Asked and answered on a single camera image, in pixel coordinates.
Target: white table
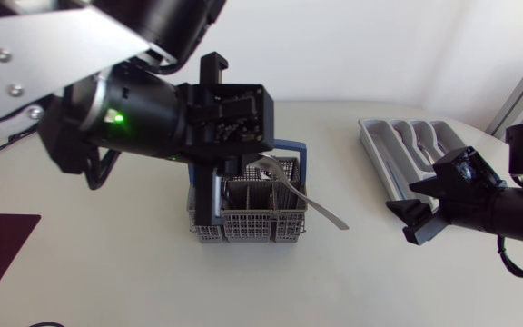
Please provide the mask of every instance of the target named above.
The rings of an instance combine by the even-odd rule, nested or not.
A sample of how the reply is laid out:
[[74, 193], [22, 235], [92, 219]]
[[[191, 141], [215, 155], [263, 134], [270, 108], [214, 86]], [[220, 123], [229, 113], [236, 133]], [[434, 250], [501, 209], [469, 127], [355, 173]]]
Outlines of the white table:
[[[182, 164], [124, 154], [92, 192], [37, 137], [5, 150], [0, 213], [42, 220], [0, 282], [0, 326], [522, 326], [523, 280], [495, 236], [450, 226], [423, 246], [405, 241], [359, 141], [361, 117], [438, 118], [388, 104], [276, 105], [276, 137], [308, 145], [309, 195], [350, 226], [309, 209], [296, 244], [200, 244]], [[505, 144], [448, 121], [508, 179]], [[523, 245], [508, 248], [523, 263]]]

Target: gray plastic cutlery basket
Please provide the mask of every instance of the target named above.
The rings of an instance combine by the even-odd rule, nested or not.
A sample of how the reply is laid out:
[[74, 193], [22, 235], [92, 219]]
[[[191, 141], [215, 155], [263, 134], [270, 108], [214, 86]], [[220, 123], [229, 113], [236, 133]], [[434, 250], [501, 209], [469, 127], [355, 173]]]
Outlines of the gray plastic cutlery basket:
[[[276, 157], [291, 181], [306, 194], [306, 144], [275, 140], [275, 148], [299, 152], [296, 157]], [[195, 186], [190, 167], [191, 187], [187, 199], [187, 212], [191, 231], [201, 243], [296, 243], [306, 232], [306, 203], [263, 170], [248, 166], [243, 176], [222, 180], [223, 226], [196, 226]]]

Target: cutlery tray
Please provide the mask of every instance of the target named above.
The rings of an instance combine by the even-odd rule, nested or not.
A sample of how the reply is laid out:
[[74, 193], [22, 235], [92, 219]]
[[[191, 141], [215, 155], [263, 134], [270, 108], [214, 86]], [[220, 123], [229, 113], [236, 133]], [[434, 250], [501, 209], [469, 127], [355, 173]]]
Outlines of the cutlery tray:
[[465, 147], [443, 121], [360, 119], [360, 140], [391, 200], [419, 199], [435, 211], [439, 201], [414, 193], [409, 184], [435, 176], [432, 164]]

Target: blue handle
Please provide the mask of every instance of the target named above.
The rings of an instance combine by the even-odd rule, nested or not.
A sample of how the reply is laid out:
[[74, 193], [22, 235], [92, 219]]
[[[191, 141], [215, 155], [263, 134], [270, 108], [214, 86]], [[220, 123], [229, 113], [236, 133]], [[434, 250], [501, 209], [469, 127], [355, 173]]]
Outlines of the blue handle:
[[[296, 141], [280, 140], [275, 139], [274, 149], [296, 151], [300, 154], [300, 185], [306, 184], [306, 162], [308, 160], [308, 149], [306, 144]], [[195, 185], [195, 167], [191, 164], [188, 165], [189, 168], [189, 183]]]

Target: cable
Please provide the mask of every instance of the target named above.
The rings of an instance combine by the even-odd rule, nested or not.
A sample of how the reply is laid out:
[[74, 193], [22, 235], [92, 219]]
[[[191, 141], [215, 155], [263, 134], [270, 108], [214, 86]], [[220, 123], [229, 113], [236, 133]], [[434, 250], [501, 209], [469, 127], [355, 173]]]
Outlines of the cable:
[[96, 149], [88, 155], [88, 165], [84, 169], [84, 174], [91, 190], [97, 190], [104, 185], [119, 155], [120, 151], [108, 150], [102, 161]]
[[506, 241], [506, 238], [504, 236], [498, 236], [498, 254], [501, 258], [501, 261], [504, 263], [506, 268], [510, 273], [512, 273], [514, 276], [523, 278], [523, 270], [516, 266], [515, 263], [509, 259], [508, 255], [506, 254], [506, 248], [504, 247], [504, 242]]
[[57, 322], [40, 322], [35, 325], [31, 325], [29, 327], [64, 327], [64, 326]]
[[34, 126], [26, 129], [25, 131], [21, 132], [21, 133], [18, 133], [18, 134], [13, 134], [11, 136], [9, 136], [9, 138], [7, 139], [7, 143], [5, 144], [1, 144], [0, 145], [0, 151], [4, 150], [6, 147], [8, 147], [9, 145], [12, 145], [14, 144], [15, 142], [21, 140], [21, 139], [24, 139], [26, 138], [27, 136], [35, 133], [35, 131], [37, 130], [37, 124], [35, 124]]

